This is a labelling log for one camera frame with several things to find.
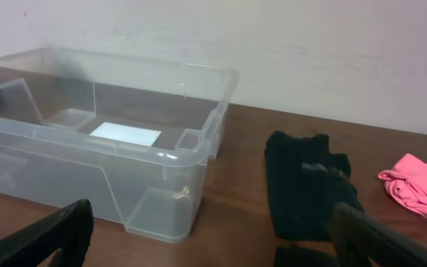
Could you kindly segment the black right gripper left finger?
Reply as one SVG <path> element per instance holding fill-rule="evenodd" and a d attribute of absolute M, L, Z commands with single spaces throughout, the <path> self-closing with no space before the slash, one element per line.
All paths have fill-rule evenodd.
<path fill-rule="evenodd" d="M 82 266 L 90 246 L 94 216 L 82 199 L 0 240 L 0 266 Z"/>

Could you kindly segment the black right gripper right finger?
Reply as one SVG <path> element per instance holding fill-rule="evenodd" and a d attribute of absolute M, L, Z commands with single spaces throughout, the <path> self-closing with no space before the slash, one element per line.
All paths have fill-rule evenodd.
<path fill-rule="evenodd" d="M 334 206 L 330 236 L 341 266 L 427 267 L 427 248 L 344 202 Z"/>

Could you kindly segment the black shirt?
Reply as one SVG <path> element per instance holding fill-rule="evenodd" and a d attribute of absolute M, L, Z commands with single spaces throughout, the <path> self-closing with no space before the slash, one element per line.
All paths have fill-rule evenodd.
<path fill-rule="evenodd" d="M 295 138 L 275 131 L 264 150 L 268 204 L 275 235 L 293 241 L 329 241 L 338 202 L 363 211 L 351 184 L 346 154 L 329 151 L 329 136 Z"/>

